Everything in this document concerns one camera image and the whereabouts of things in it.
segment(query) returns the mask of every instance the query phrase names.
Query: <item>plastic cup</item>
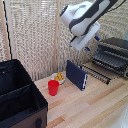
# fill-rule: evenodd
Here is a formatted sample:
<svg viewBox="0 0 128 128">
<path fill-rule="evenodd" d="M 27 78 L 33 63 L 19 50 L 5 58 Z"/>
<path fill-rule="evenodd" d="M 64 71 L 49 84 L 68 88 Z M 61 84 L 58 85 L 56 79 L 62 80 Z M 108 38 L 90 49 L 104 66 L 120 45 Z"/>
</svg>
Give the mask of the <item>plastic cup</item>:
<svg viewBox="0 0 128 128">
<path fill-rule="evenodd" d="M 51 96 L 55 96 L 58 92 L 58 87 L 59 87 L 59 82 L 55 81 L 55 80 L 50 80 L 48 82 L 48 90 L 49 90 L 49 94 Z"/>
</svg>

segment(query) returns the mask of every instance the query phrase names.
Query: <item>wooden table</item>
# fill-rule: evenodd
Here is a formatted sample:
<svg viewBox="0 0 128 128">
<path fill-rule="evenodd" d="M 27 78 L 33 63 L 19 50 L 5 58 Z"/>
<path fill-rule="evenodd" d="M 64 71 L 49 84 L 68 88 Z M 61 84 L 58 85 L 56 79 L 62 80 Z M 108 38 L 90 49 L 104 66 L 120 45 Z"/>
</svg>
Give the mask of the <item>wooden table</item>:
<svg viewBox="0 0 128 128">
<path fill-rule="evenodd" d="M 35 82 L 49 103 L 47 128 L 110 128 L 128 102 L 128 80 L 117 78 L 106 85 L 88 76 L 84 91 L 67 78 L 58 94 L 50 96 L 50 77 Z"/>
</svg>

